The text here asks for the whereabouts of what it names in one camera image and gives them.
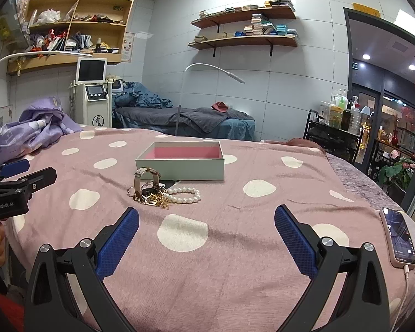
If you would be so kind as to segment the beige strap wrist watch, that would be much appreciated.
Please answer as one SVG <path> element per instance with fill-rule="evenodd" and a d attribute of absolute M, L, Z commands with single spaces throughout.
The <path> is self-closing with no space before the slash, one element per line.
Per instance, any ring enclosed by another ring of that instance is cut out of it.
<path fill-rule="evenodd" d="M 149 174 L 150 179 L 143 179 L 144 174 Z M 133 180 L 134 195 L 133 198 L 137 202 L 146 202 L 149 195 L 160 191 L 160 174 L 153 168 L 140 167 L 136 170 Z"/>

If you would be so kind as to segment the gold chain charm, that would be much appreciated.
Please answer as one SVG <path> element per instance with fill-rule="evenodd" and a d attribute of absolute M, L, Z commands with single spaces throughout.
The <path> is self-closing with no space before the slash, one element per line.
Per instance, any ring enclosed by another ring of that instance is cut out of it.
<path fill-rule="evenodd" d="M 169 198 L 161 192 L 152 193 L 148 195 L 144 200 L 146 205 L 160 207 L 163 209 L 168 209 L 170 205 Z"/>

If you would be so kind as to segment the mint green pink jewelry box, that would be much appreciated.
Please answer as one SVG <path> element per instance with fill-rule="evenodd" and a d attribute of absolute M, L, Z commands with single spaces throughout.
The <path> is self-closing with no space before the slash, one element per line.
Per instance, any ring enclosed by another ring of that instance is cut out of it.
<path fill-rule="evenodd" d="M 155 169 L 163 180 L 222 181 L 224 166 L 217 141 L 153 142 L 136 158 L 138 169 Z"/>

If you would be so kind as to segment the purple floral blanket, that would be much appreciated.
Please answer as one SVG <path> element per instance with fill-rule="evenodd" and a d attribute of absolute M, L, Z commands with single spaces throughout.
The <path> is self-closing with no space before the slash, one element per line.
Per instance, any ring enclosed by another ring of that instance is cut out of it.
<path fill-rule="evenodd" d="M 60 99 L 45 97 L 29 105 L 19 120 L 0 128 L 0 164 L 47 148 L 61 136 L 82 131 L 64 111 Z"/>

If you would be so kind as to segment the blue crumpled duvet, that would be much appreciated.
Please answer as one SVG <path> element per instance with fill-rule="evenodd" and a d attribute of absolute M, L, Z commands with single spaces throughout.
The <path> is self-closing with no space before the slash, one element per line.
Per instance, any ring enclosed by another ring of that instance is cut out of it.
<path fill-rule="evenodd" d="M 172 108 L 170 99 L 162 98 L 151 92 L 140 82 L 127 82 L 122 80 L 123 91 L 112 93 L 111 107 L 113 110 L 121 107 L 142 107 L 152 109 Z"/>

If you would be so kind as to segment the pink polka dot bedsheet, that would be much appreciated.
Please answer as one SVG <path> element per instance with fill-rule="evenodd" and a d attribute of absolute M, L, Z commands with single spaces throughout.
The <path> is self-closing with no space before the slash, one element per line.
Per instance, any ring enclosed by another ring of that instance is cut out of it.
<path fill-rule="evenodd" d="M 198 202 L 139 204 L 127 192 L 136 158 L 166 140 L 152 130 L 86 128 L 31 155 L 33 171 L 53 167 L 58 178 L 6 222 L 21 264 L 31 269 L 44 243 L 94 238 L 133 207 L 139 230 L 105 285 L 138 331 L 276 331 L 309 282 L 274 225 L 283 204 L 341 246 L 372 243 L 391 315 L 411 313 L 415 269 L 393 267 L 379 216 L 395 203 L 354 166 L 318 148 L 223 140 L 224 179 L 190 182 Z M 407 225 L 415 243 L 415 222 Z"/>

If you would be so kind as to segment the black trolley cart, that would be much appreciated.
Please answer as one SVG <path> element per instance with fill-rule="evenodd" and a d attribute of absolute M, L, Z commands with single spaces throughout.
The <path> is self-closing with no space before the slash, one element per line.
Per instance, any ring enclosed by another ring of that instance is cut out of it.
<path fill-rule="evenodd" d="M 342 158 L 352 165 L 355 164 L 360 148 L 360 134 L 327 125 L 324 118 L 315 110 L 308 112 L 303 138 L 315 142 L 327 153 Z"/>

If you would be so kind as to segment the wooden cubby shelf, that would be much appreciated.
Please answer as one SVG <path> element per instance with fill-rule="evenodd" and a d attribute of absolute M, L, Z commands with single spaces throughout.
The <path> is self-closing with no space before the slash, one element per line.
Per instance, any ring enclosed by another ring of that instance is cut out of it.
<path fill-rule="evenodd" d="M 73 53 L 105 58 L 109 65 L 125 61 L 123 48 L 133 5 L 133 0 L 30 0 L 24 16 L 29 50 L 51 53 L 12 58 L 7 73 L 72 65 L 79 58 Z"/>

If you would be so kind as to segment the dark grey towel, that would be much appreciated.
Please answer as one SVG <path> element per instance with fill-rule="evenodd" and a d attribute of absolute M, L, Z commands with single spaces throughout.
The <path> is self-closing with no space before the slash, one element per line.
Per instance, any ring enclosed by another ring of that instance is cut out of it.
<path fill-rule="evenodd" d="M 210 133 L 220 125 L 228 116 L 223 112 L 209 108 L 183 109 L 178 122 L 187 125 L 199 133 Z"/>

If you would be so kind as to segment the green bottle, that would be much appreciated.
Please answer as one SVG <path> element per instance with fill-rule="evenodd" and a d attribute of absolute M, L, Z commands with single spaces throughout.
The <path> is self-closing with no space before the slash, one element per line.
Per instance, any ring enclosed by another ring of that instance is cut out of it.
<path fill-rule="evenodd" d="M 336 100 L 336 105 L 342 110 L 345 110 L 347 108 L 348 103 L 349 101 L 347 97 L 345 96 L 339 96 L 338 99 Z"/>

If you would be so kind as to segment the white arc floor lamp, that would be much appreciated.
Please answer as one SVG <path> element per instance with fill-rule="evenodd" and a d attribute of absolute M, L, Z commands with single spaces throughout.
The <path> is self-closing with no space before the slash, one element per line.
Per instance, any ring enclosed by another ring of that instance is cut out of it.
<path fill-rule="evenodd" d="M 185 67 L 182 73 L 182 80 L 178 97 L 178 112 L 175 125 L 175 136 L 180 130 L 181 110 L 186 94 L 216 94 L 219 76 L 223 75 L 240 84 L 245 81 L 231 71 L 227 71 L 215 64 L 206 62 L 195 62 Z"/>

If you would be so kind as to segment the black door frame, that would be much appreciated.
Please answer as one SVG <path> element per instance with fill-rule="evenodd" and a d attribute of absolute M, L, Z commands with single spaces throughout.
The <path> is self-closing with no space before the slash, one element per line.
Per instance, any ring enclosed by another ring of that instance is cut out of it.
<path fill-rule="evenodd" d="M 362 4 L 343 11 L 349 96 L 360 104 L 355 166 L 407 209 L 415 198 L 415 35 Z"/>

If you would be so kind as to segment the lower wooden wall shelf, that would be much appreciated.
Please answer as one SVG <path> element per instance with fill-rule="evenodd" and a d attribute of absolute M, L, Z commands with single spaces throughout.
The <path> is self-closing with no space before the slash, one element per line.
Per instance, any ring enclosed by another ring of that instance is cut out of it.
<path fill-rule="evenodd" d="M 217 38 L 212 40 L 203 40 L 201 42 L 188 43 L 188 47 L 197 50 L 216 49 L 226 46 L 289 46 L 297 47 L 297 41 L 294 36 L 278 35 L 259 35 L 259 36 L 241 36 L 231 38 Z"/>

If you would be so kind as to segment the wooden wall shelf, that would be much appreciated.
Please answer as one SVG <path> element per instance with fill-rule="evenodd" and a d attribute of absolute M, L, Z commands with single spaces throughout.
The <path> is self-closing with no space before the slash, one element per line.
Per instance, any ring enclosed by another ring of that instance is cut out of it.
<path fill-rule="evenodd" d="M 188 43 L 188 47 L 197 50 L 216 49 L 226 46 L 289 46 L 297 47 L 297 41 L 294 36 L 278 35 L 259 35 L 259 36 L 241 36 L 231 38 L 217 38 L 212 40 L 203 40 L 201 42 Z"/>
<path fill-rule="evenodd" d="M 264 7 L 248 11 L 238 11 L 234 13 L 213 14 L 211 16 L 193 20 L 192 25 L 198 28 L 208 28 L 227 23 L 249 21 L 253 14 L 261 14 L 270 19 L 294 20 L 295 12 L 289 6 Z"/>

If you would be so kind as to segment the upper wooden wall shelf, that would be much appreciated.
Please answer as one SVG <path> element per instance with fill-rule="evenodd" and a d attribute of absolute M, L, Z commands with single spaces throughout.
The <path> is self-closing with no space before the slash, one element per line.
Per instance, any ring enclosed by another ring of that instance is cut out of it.
<path fill-rule="evenodd" d="M 208 28 L 227 23 L 249 21 L 253 14 L 261 14 L 270 19 L 294 20 L 295 12 L 289 6 L 264 7 L 248 11 L 238 11 L 234 13 L 213 14 L 211 16 L 193 20 L 192 25 L 198 28 Z"/>

